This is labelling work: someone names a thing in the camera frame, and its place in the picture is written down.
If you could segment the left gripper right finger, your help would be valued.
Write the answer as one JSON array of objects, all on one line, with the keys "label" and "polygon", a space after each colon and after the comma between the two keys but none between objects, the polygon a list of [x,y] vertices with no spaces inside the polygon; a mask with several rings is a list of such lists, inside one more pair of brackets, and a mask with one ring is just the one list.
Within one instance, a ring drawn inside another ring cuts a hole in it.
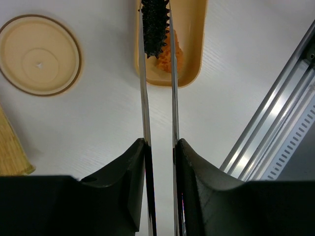
[{"label": "left gripper right finger", "polygon": [[312,236],[313,181],[236,179],[197,154],[185,139],[175,147],[178,207],[188,236]]}]

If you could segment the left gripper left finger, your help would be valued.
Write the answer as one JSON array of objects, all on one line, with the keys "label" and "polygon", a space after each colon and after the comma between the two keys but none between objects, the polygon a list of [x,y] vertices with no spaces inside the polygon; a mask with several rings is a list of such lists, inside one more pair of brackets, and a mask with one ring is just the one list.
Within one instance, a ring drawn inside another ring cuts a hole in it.
[{"label": "left gripper left finger", "polygon": [[140,229],[144,139],[77,180],[71,176],[0,179],[3,236],[133,236]]}]

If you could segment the metal tongs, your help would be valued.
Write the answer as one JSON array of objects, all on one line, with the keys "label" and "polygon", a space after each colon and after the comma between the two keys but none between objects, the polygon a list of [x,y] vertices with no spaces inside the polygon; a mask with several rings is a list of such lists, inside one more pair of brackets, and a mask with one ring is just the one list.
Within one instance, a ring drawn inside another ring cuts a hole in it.
[{"label": "metal tongs", "polygon": [[[150,110],[147,92],[147,76],[146,76],[146,59],[144,52],[143,39],[143,22],[142,13],[139,6],[139,30],[138,30],[138,64],[140,72],[140,92],[141,92],[141,106],[142,106],[142,122],[143,135],[145,140],[145,178],[146,178],[146,192],[148,205],[148,234],[150,236],[157,235],[157,219],[156,219],[156,203],[155,203],[155,188],[154,188],[154,173],[153,173],[153,158],[152,158],[152,144],[151,144],[151,126],[150,126]],[[167,5],[170,9],[168,16],[170,17],[169,33],[171,44],[171,88],[172,88],[172,137],[173,137],[173,196],[174,196],[174,223],[176,236],[184,235],[185,221],[183,210],[183,197],[181,183],[178,180],[180,171],[177,163],[178,142],[179,142],[179,118],[178,118],[178,72],[177,59],[175,53],[175,36],[173,28],[173,20],[171,13],[170,2]]]}]

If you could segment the fried chicken piece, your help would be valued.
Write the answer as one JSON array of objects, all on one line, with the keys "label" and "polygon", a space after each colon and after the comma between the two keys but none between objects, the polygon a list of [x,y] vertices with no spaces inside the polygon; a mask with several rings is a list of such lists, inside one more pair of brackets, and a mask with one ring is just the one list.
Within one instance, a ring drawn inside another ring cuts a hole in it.
[{"label": "fried chicken piece", "polygon": [[[177,72],[180,73],[184,65],[184,54],[180,48],[178,36],[174,30],[175,36],[175,53],[177,59]],[[155,63],[156,71],[164,71],[166,73],[171,73],[171,44],[170,44],[170,33],[166,34],[166,39],[164,40],[164,46],[162,47],[162,53],[160,53],[159,58]]]}]

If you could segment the black sea cucumber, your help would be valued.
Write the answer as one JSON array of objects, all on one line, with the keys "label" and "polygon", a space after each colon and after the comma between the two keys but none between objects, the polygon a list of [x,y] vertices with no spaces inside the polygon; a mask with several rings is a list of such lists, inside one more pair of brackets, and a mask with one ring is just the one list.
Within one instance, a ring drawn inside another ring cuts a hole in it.
[{"label": "black sea cucumber", "polygon": [[141,0],[140,11],[143,22],[143,39],[144,52],[147,58],[159,58],[163,52],[163,47],[169,33],[168,14],[170,9],[167,8],[168,0]]}]

